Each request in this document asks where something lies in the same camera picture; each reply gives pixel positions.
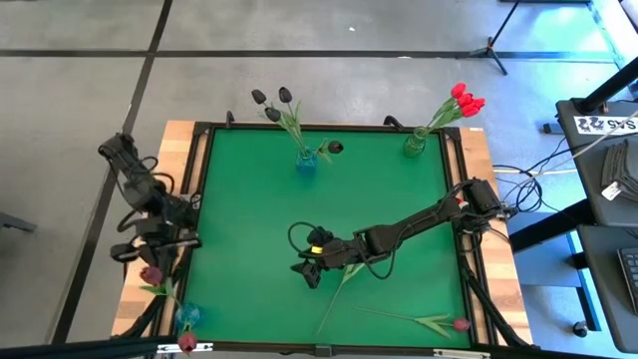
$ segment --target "dark red tulip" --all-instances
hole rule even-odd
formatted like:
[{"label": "dark red tulip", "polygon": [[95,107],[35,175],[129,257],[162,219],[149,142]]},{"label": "dark red tulip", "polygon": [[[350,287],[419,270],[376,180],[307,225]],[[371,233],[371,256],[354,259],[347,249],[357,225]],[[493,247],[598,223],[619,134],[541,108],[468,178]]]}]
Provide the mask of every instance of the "dark red tulip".
[{"label": "dark red tulip", "polygon": [[274,123],[278,122],[279,119],[281,119],[281,113],[277,109],[266,108],[264,112],[266,113],[266,117],[268,118],[268,120]]},{"label": "dark red tulip", "polygon": [[150,285],[160,285],[163,274],[157,267],[147,266],[140,272],[140,278]]},{"label": "dark red tulip", "polygon": [[463,114],[464,117],[472,117],[478,114],[479,111],[480,111],[479,108],[476,107],[474,104],[469,104],[461,108],[461,113]]},{"label": "dark red tulip", "polygon": [[485,106],[485,99],[484,98],[475,99],[474,104],[480,110],[483,106]]},{"label": "dark red tulip", "polygon": [[452,322],[452,326],[456,331],[468,331],[472,325],[465,318],[457,318]]},{"label": "dark red tulip", "polygon": [[290,91],[284,87],[279,89],[279,101],[284,104],[287,104],[292,101],[292,94]]},{"label": "dark red tulip", "polygon": [[463,93],[466,91],[466,87],[467,86],[464,83],[456,84],[454,87],[452,87],[452,90],[451,90],[452,97],[455,99],[458,99],[459,97],[461,97]]},{"label": "dark red tulip", "polygon": [[457,104],[459,104],[459,107],[464,107],[471,104],[473,101],[472,94],[466,93],[457,99]]},{"label": "dark red tulip", "polygon": [[252,95],[252,100],[254,100],[257,105],[261,105],[266,102],[266,95],[259,90],[252,90],[250,94]]},{"label": "dark red tulip", "polygon": [[177,339],[177,346],[179,346],[182,352],[190,354],[197,348],[197,337],[195,337],[195,334],[191,331],[184,332],[179,339]]},{"label": "dark red tulip", "polygon": [[339,154],[343,151],[343,145],[339,141],[332,141],[328,144],[328,152],[331,154]]}]

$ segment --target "black tulip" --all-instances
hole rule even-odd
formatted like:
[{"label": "black tulip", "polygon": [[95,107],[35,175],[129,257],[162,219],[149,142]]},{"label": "black tulip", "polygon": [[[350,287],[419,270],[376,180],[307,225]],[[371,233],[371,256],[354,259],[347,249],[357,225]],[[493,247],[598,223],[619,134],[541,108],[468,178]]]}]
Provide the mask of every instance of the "black tulip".
[{"label": "black tulip", "polygon": [[339,142],[339,141],[332,141],[329,145],[328,145],[328,152],[330,152],[331,154],[339,154],[343,151],[343,145]]},{"label": "black tulip", "polygon": [[259,90],[252,90],[250,94],[252,95],[252,100],[254,100],[257,105],[261,105],[266,102],[266,95]]},{"label": "black tulip", "polygon": [[268,120],[274,123],[278,122],[279,119],[281,119],[281,113],[277,111],[277,109],[266,108],[264,112],[266,113],[266,117],[268,118]]},{"label": "black tulip", "polygon": [[284,103],[287,104],[289,102],[292,101],[292,94],[290,93],[290,90],[282,87],[279,89],[279,100]]}]

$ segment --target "red tulip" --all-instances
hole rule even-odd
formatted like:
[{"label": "red tulip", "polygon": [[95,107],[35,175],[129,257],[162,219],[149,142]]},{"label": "red tulip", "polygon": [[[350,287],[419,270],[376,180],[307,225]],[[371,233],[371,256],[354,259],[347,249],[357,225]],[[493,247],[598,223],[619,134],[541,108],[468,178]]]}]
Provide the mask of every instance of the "red tulip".
[{"label": "red tulip", "polygon": [[458,99],[460,96],[463,95],[463,92],[466,91],[466,84],[464,83],[458,83],[456,84],[454,87],[452,87],[452,97],[455,99]]},{"label": "red tulip", "polygon": [[473,102],[472,94],[466,93],[457,99],[459,107],[467,106]]},{"label": "red tulip", "polygon": [[191,331],[184,332],[179,339],[177,339],[177,346],[179,346],[182,352],[190,354],[190,352],[197,347],[197,337],[195,337],[195,334]]},{"label": "red tulip", "polygon": [[483,106],[485,106],[485,99],[484,98],[475,99],[474,104],[480,110],[482,109]]},{"label": "red tulip", "polygon": [[157,267],[147,266],[140,272],[140,278],[150,285],[161,284],[161,270]]},{"label": "red tulip", "polygon": [[463,114],[464,117],[472,117],[478,114],[479,111],[480,111],[479,108],[476,107],[474,104],[469,104],[467,106],[461,107],[461,113]]},{"label": "red tulip", "polygon": [[457,318],[452,322],[452,326],[456,331],[468,331],[470,329],[470,321],[465,318]]}]

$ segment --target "wooden table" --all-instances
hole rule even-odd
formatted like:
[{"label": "wooden table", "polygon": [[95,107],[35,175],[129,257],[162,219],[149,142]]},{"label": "wooden table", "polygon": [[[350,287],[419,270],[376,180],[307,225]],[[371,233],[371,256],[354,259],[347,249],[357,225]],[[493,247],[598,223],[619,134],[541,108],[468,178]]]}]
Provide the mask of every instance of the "wooden table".
[{"label": "wooden table", "polygon": [[[175,191],[179,191],[182,187],[182,179],[188,152],[191,148],[194,128],[195,122],[193,121],[169,121],[166,124],[159,148],[159,164],[156,171],[168,173],[174,177]],[[196,181],[199,178],[198,174],[203,158],[205,137],[206,135],[201,136],[199,138],[199,144],[193,145],[196,149],[195,165],[186,192],[193,192],[196,188]],[[488,180],[497,193],[484,131],[476,128],[463,128],[461,129],[461,138],[468,178],[476,177],[478,179]],[[457,166],[454,143],[451,139],[447,139],[447,145],[453,179],[454,182],[458,182],[461,178],[461,172]],[[492,220],[490,224],[492,228],[506,233],[506,227],[502,221],[495,219]],[[470,247],[469,241],[470,240],[466,238],[467,247]],[[525,307],[509,243],[506,242],[504,238],[489,231],[483,235],[480,249],[491,300],[518,336],[526,342],[531,343],[531,332],[525,314]],[[470,255],[469,261],[473,269],[475,269],[474,259]],[[137,260],[129,266],[120,305],[112,329],[113,335],[120,334],[131,327],[153,299],[152,294],[139,289],[140,285],[144,285],[139,276],[144,266],[146,266],[146,264],[141,260]],[[472,296],[473,308],[477,319],[478,342],[488,343],[482,308],[476,297],[473,294]],[[160,334],[168,334],[171,314],[172,303],[169,300],[164,309],[163,321],[159,328]],[[498,338],[498,343],[504,343],[502,338]]]}]

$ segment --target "green table surface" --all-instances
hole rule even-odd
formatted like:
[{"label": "green table surface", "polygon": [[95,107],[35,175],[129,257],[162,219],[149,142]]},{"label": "green table surface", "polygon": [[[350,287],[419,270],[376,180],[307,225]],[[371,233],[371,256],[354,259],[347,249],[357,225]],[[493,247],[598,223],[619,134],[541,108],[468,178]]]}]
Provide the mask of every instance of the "green table surface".
[{"label": "green table surface", "polygon": [[[289,269],[300,262],[289,246],[289,225],[305,220],[343,239],[354,230],[393,223],[435,203],[446,182],[438,136],[416,159],[402,155],[406,135],[304,132],[308,146],[324,138],[345,150],[316,176],[295,169],[295,146],[283,131],[215,130],[199,219],[203,247],[193,252],[185,300],[202,308],[195,328],[202,341],[324,343],[413,347],[469,347],[466,333],[452,339],[413,321],[355,310],[406,316],[466,317],[452,227],[441,224],[406,241],[387,280],[363,268],[337,297],[317,329],[343,271],[323,272],[317,289]],[[309,230],[293,232],[307,247]],[[385,273],[389,260],[375,269]]]}]

